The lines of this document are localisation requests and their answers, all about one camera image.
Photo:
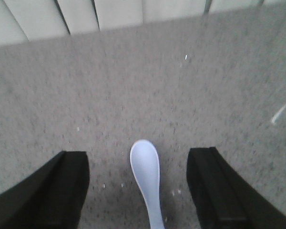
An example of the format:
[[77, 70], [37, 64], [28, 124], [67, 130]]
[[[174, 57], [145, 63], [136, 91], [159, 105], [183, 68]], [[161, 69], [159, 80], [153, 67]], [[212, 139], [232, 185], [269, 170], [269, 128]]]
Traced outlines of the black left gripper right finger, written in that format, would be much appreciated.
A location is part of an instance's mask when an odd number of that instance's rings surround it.
[[191, 148], [186, 179], [203, 229], [286, 229], [286, 215], [250, 186], [215, 147]]

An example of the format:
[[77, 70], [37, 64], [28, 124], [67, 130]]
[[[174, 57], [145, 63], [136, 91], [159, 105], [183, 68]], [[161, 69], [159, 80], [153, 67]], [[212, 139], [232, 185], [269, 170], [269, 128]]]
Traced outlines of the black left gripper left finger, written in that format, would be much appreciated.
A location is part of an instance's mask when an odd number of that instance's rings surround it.
[[61, 151], [0, 194], [0, 229], [76, 229], [90, 182], [85, 151]]

